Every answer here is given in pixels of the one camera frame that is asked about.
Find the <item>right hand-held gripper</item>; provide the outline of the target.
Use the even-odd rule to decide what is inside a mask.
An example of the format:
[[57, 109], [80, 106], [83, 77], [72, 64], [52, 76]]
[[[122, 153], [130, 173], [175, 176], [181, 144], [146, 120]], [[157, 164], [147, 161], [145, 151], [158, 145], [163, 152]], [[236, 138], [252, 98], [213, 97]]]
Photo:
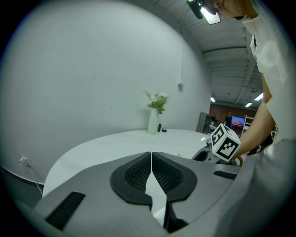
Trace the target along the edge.
[[219, 124], [206, 140], [208, 147], [201, 148], [192, 160], [208, 163], [216, 163], [217, 158], [229, 163], [233, 158], [241, 142], [237, 134], [224, 124]]

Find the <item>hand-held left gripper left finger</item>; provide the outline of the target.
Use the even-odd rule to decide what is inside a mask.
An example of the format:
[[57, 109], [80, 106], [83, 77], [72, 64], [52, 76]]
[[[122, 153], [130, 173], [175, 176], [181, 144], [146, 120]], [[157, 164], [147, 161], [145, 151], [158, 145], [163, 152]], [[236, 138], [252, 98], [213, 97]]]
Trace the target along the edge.
[[146, 194], [150, 152], [86, 168], [35, 206], [47, 223], [73, 237], [163, 237]]

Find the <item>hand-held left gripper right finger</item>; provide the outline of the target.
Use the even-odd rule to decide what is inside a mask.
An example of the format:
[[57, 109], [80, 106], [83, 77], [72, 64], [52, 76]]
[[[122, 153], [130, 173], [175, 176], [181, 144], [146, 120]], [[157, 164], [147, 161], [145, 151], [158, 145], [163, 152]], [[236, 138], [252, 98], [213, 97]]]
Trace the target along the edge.
[[163, 227], [169, 233], [193, 223], [227, 191], [240, 167], [152, 153], [152, 172], [166, 194]]

